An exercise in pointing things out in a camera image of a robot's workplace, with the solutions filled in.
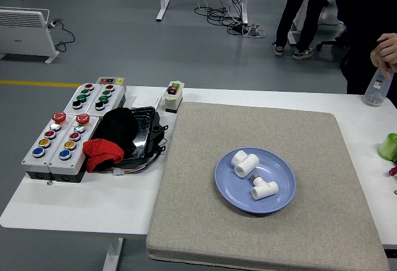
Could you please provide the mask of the person's hand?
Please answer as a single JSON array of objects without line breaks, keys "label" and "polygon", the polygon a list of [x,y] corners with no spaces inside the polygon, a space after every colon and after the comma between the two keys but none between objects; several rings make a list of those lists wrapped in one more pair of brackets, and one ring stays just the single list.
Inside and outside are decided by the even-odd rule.
[{"label": "person's hand", "polygon": [[371,51],[370,59],[386,79],[391,79],[388,67],[396,72],[396,34],[384,33],[377,41],[379,44]]}]

